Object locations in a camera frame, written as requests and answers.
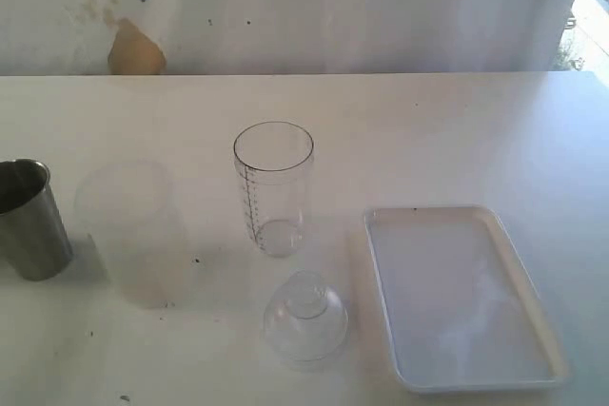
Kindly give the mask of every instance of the table surface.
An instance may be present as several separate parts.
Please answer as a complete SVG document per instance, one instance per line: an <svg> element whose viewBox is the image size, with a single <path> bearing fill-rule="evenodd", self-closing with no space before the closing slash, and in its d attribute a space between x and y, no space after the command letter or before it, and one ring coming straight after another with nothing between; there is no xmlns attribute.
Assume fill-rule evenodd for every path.
<svg viewBox="0 0 609 406"><path fill-rule="evenodd" d="M316 142L313 235L285 260L247 238L232 142L269 120ZM31 283L0 264L0 403L606 404L609 92L589 73L0 78L0 157L47 163L77 256ZM79 228L79 182L111 161L165 164L201 263L184 303L142 310L110 287ZM573 378L547 393L422 397L391 374L362 214L371 206L496 211ZM261 340L273 290L314 269L351 332L322 371Z"/></svg>

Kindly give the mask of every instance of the white wall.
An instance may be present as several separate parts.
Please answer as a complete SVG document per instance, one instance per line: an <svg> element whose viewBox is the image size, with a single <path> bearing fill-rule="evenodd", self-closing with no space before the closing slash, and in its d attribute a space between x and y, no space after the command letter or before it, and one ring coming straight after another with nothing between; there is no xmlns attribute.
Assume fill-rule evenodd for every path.
<svg viewBox="0 0 609 406"><path fill-rule="evenodd" d="M545 69L572 1L0 0L0 74L107 73L111 17L168 73Z"/></svg>

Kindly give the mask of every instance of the tray rim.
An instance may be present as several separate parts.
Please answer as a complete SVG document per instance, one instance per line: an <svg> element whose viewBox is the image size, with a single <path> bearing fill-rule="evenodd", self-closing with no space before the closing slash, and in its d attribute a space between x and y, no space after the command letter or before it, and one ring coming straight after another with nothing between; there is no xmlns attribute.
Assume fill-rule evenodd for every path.
<svg viewBox="0 0 609 406"><path fill-rule="evenodd" d="M489 216L490 218L492 218L493 222L497 224L498 228L502 232L502 234L505 237L505 239L507 240L507 242L509 242L511 249L513 251L514 260L518 264L518 268L521 270L523 277L526 279L527 285L530 288L530 291L532 293L533 300L535 300L537 302L537 306L540 309L541 317L544 320L545 324L547 325L549 331L551 332L552 337L555 339L555 341L557 343L557 349L560 353L560 359L561 359L561 362L564 365L564 369L565 369L564 376L553 376L550 379L526 380L526 381L522 381L522 382L495 382L495 383L484 383L484 384L446 384L446 385L439 385L439 386L419 385L412 381L409 381L408 379L406 379L403 376L403 374L400 371L400 368L398 366L398 360L396 357L396 350L395 350L395 345L394 345L393 334L391 331L391 325L389 323L387 306L386 306L385 298L384 298L383 281L381 279L381 274L379 272L377 254L376 254L376 251L374 248L374 244L372 242L372 234L370 232L370 223L374 219L375 213L377 211L387 211L387 210L388 211L395 211L395 210L412 211L415 209L419 209L419 210L471 209L471 210L480 211L480 212L486 214L487 216ZM448 206L410 206L410 207L407 207L407 206L374 206L374 207L368 207L363 212L363 225L365 227L365 233L366 233L367 240L368 240L368 249L370 251L370 256L372 257L372 263L374 265L374 275L375 275L375 279L376 279L376 283L377 283L379 300L381 302L381 307L383 309L384 328L385 328L385 333L386 333L386 337L387 337L387 343L389 344L389 353L390 353L389 355L391 358L391 365L393 368L393 373L398 378L399 382L406 389L408 389L409 391L414 392L416 394L422 394L422 395L444 394L444 393L467 393L467 392L470 392L470 393L471 392L517 392L517 391L553 389L553 388L563 385L566 381L571 379L571 377L573 376L573 372L571 369L571 364L569 363L569 360L565 356L564 346L562 344L562 341L560 340L558 334L554 330L554 325L552 325L553 322L551 322L547 316L547 313L542 305L542 301L540 299L540 295L537 291L537 288L535 287L535 284L531 281L531 277L530 277L528 271L526 270L526 268L524 267L524 264L522 263L521 256L518 254L516 247L514 246L511 238L509 237L507 231L505 230L505 227L503 226L501 219L499 218L497 213L495 213L493 210L491 210L490 208L488 208L486 206L479 205L479 204L459 204L459 205L448 205ZM548 363L550 364L551 368L554 369L554 367L552 366L552 363L549 360L548 360Z"/></svg>

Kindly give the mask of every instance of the rectangular tray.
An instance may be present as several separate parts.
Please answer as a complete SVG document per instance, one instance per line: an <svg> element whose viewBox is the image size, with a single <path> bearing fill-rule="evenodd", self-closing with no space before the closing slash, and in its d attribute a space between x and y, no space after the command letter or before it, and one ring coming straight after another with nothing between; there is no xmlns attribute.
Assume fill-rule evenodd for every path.
<svg viewBox="0 0 609 406"><path fill-rule="evenodd" d="M418 393L554 387L560 343L500 220L482 207L364 214L395 372Z"/></svg>

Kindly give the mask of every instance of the frosted plastic cup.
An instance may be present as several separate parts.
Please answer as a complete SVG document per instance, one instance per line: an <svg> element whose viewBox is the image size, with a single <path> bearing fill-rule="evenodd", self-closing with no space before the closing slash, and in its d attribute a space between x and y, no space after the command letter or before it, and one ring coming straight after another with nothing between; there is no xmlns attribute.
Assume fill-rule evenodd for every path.
<svg viewBox="0 0 609 406"><path fill-rule="evenodd" d="M127 300L151 308L184 296L192 284L192 256L162 165L130 162L97 170L78 188L74 206Z"/></svg>

